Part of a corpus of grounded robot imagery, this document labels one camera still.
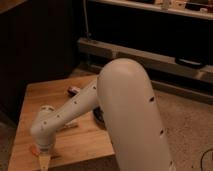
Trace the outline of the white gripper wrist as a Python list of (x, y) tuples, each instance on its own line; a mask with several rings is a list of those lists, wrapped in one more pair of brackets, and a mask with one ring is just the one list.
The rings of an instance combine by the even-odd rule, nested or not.
[(49, 155), (51, 155), (53, 153), (53, 148), (54, 148), (54, 146), (52, 144), (48, 144), (48, 145), (37, 144), (36, 145), (37, 152), (40, 155), (39, 156), (39, 165), (40, 165), (41, 171), (48, 171), (49, 163), (50, 163), (50, 159), (51, 159), (51, 157)]

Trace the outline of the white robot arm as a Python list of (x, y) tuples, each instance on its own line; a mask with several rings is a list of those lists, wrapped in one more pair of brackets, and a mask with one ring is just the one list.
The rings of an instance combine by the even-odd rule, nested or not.
[(176, 171), (150, 78), (138, 62), (119, 58), (59, 109), (38, 112), (31, 136), (38, 149), (55, 145), (56, 131), (99, 107), (120, 171)]

